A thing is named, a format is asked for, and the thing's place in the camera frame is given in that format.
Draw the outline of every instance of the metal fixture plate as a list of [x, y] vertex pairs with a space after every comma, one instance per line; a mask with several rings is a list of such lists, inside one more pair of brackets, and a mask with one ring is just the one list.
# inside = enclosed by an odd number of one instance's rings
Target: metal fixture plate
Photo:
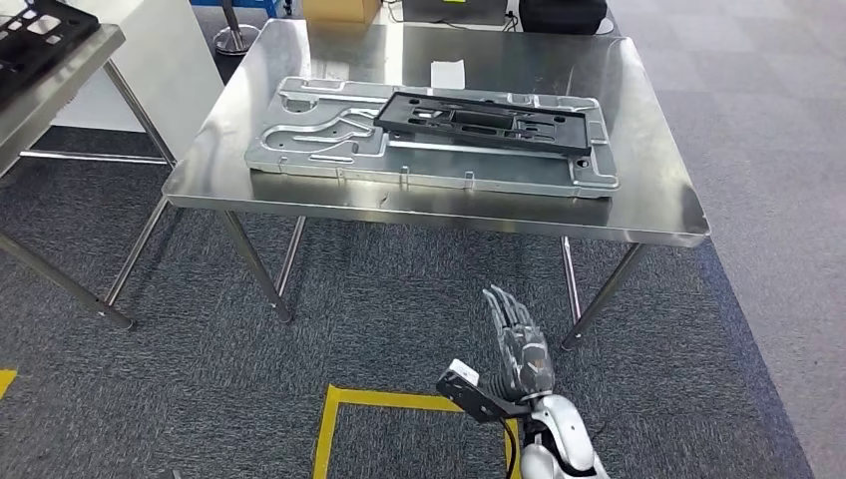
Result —
[[[373, 119], [397, 91], [584, 113], [592, 152], [562, 161], [560, 154], [388, 134]], [[255, 170], [340, 181], [600, 198], [618, 187], [608, 137], [599, 102], [590, 98], [289, 77], [279, 84], [244, 158]]]

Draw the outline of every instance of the black rack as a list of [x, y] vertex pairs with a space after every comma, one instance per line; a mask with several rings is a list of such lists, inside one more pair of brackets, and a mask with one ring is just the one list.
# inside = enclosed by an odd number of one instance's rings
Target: black rack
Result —
[[473, 145], [588, 156], [584, 113], [395, 92], [373, 125], [389, 132], [449, 137]]
[[56, 0], [27, 0], [0, 25], [0, 109], [99, 27], [94, 15]]

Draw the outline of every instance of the metal pole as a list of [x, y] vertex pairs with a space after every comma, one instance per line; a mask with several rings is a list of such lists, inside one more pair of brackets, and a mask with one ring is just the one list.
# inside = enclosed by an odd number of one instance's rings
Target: metal pole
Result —
[[45, 259], [26, 249], [13, 239], [7, 237], [2, 232], [0, 232], [0, 248], [5, 249], [9, 252], [9, 254], [25, 262], [30, 267], [41, 273], [44, 277], [50, 279], [66, 291], [76, 296], [83, 302], [83, 304], [97, 311], [97, 313], [101, 316], [108, 318], [115, 325], [126, 329], [132, 327], [133, 322], [131, 319], [100, 301], [98, 297], [91, 294], [87, 289], [72, 280], [58, 268], [49, 264]]
[[270, 305], [275, 309], [276, 314], [279, 315], [279, 318], [283, 322], [290, 322], [290, 314], [285, 309], [282, 299], [276, 294], [276, 287], [270, 276], [267, 275], [267, 270], [261, 264], [258, 253], [255, 252], [255, 249], [249, 242], [249, 238], [246, 237], [246, 233], [237, 215], [234, 212], [217, 212], [217, 215], [223, 222], [223, 226], [226, 228], [226, 232], [229, 233], [229, 237], [232, 238], [235, 249], [237, 249], [238, 253], [246, 261], [246, 267], [249, 268], [255, 280], [258, 281], [258, 285], [261, 286], [261, 289], [270, 301]]
[[21, 152], [21, 158], [47, 158], [51, 160], [80, 160], [86, 162], [114, 162], [114, 163], [135, 163], [144, 165], [167, 165], [164, 158], [137, 157], [134, 155], [102, 155], [99, 153], [71, 153], [71, 152], [45, 152], [42, 150], [27, 150]]
[[138, 258], [141, 256], [144, 246], [147, 245], [147, 241], [150, 239], [150, 234], [153, 232], [153, 229], [156, 227], [156, 224], [159, 222], [159, 218], [162, 217], [162, 213], [165, 211], [167, 206], [167, 198], [162, 197], [159, 199], [159, 203], [156, 205], [153, 213], [144, 224], [144, 229], [141, 230], [141, 235], [135, 240], [135, 244], [133, 244], [130, 254], [127, 256], [124, 266], [121, 268], [121, 272], [118, 273], [115, 283], [112, 284], [112, 289], [110, 289], [109, 294], [106, 295], [106, 304], [109, 306], [115, 305], [115, 301], [118, 299], [118, 294], [120, 294], [121, 289], [124, 288], [127, 278], [132, 272], [133, 267], [135, 267], [135, 263], [138, 261]]
[[232, 8], [232, 0], [220, 0], [220, 7], [223, 9], [223, 16], [226, 17], [226, 25], [228, 25], [229, 30], [231, 30], [232, 42], [234, 42], [236, 50], [246, 50], [243, 44], [243, 36], [241, 36], [240, 33], [240, 26], [238, 25], [237, 17], [235, 16], [235, 10]]
[[282, 264], [282, 271], [276, 277], [276, 293], [279, 296], [285, 292], [285, 287], [288, 283], [291, 268], [293, 267], [293, 258], [296, 256], [296, 250], [299, 247], [299, 239], [302, 237], [302, 230], [305, 228], [305, 217], [297, 217], [296, 225], [293, 227], [293, 236], [288, 244], [288, 251], [285, 252], [285, 262]]
[[153, 120], [150, 119], [147, 111], [141, 105], [141, 102], [138, 97], [135, 96], [135, 93], [133, 93], [132, 88], [130, 88], [124, 76], [121, 75], [121, 72], [119, 72], [118, 68], [115, 67], [115, 63], [112, 62], [112, 60], [109, 60], [106, 62], [106, 65], [103, 65], [103, 70], [106, 71], [106, 74], [109, 75], [109, 79], [112, 80], [112, 83], [114, 83], [115, 87], [118, 88], [118, 91], [121, 92], [121, 96], [124, 97], [124, 101], [127, 102], [130, 110], [132, 110], [133, 114], [135, 114], [135, 118], [137, 118], [138, 122], [141, 123], [141, 126], [144, 127], [144, 131], [147, 132], [148, 136], [150, 136], [150, 140], [153, 141], [153, 145], [155, 145], [156, 149], [162, 154], [162, 158], [168, 162], [171, 168], [175, 167], [177, 165], [176, 157], [174, 157], [174, 154], [171, 152], [168, 144], [165, 143], [165, 139], [162, 138], [162, 135], [156, 128], [156, 125], [153, 124]]
[[567, 337], [564, 338], [565, 349], [572, 348], [572, 346], [582, 338], [585, 330], [588, 329], [588, 327], [590, 327], [597, 319], [597, 316], [599, 316], [600, 312], [602, 312], [603, 308], [612, 298], [617, 289], [626, 282], [629, 274], [632, 273], [632, 270], [643, 257], [645, 252], [645, 244], [640, 242], [633, 243], [629, 250], [626, 251], [626, 254], [623, 256], [623, 259], [621, 259], [620, 264], [617, 265], [617, 268], [611, 273], [611, 276], [609, 276], [608, 280], [606, 280], [606, 283], [603, 284], [600, 292], [598, 292], [597, 296], [594, 297], [594, 300], [591, 301], [591, 305], [589, 305], [588, 309], [585, 309], [585, 312], [582, 316], [580, 316], [579, 322], [577, 322], [576, 325], [570, 329], [570, 332], [567, 333]]
[[570, 239], [561, 238], [561, 253], [564, 256], [564, 276], [567, 279], [567, 295], [570, 298], [570, 315], [573, 324], [579, 322], [582, 309], [579, 307], [579, 291], [576, 289], [576, 274], [573, 271], [573, 256], [570, 252]]

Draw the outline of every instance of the black case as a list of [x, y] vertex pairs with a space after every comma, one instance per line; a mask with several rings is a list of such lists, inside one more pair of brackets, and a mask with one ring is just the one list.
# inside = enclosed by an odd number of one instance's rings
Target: black case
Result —
[[593, 35], [606, 14], [605, 0], [520, 0], [524, 32]]

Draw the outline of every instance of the black cable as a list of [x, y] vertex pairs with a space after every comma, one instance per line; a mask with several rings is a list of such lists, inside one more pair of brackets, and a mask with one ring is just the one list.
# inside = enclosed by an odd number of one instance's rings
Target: black cable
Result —
[[517, 463], [517, 439], [514, 438], [514, 433], [511, 432], [511, 428], [508, 427], [505, 420], [503, 418], [499, 419], [500, 424], [503, 425], [505, 432], [508, 434], [508, 442], [511, 444], [511, 460], [508, 462], [508, 468], [505, 473], [505, 479], [511, 479], [512, 474], [514, 474], [514, 465]]
[[462, 27], [460, 25], [453, 25], [446, 20], [438, 20], [436, 22], [429, 22], [429, 23], [443, 23], [444, 25], [449, 25], [452, 28], [457, 28], [459, 30], [469, 30], [467, 27]]
[[393, 21], [394, 23], [402, 23], [403, 22], [402, 20], [396, 19], [396, 17], [394, 16], [394, 9], [393, 9], [393, 7], [391, 7], [391, 5], [397, 3], [398, 1], [399, 0], [392, 0], [390, 2], [382, 2], [382, 3], [385, 3], [385, 4], [388, 5], [388, 15], [391, 17], [391, 21]]
[[520, 20], [517, 18], [517, 15], [514, 12], [510, 11], [505, 14], [508, 21], [505, 23], [505, 27], [503, 27], [503, 32], [516, 32], [517, 25], [520, 23]]

